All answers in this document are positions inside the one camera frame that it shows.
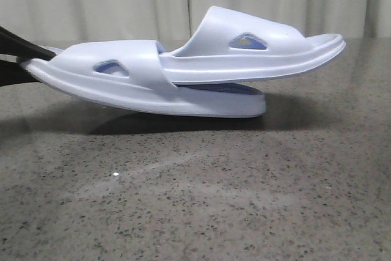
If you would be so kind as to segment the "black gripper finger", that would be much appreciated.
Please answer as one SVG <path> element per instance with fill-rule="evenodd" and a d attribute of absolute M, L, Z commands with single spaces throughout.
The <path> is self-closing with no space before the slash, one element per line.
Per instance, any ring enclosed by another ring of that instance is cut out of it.
<path fill-rule="evenodd" d="M 8 54 L 27 59 L 51 60 L 56 53 L 41 46 L 28 42 L 27 40 L 15 35 L 4 27 L 1 27 L 1 54 Z"/>
<path fill-rule="evenodd" d="M 38 82 L 16 62 L 1 60 L 0 86 Z"/>

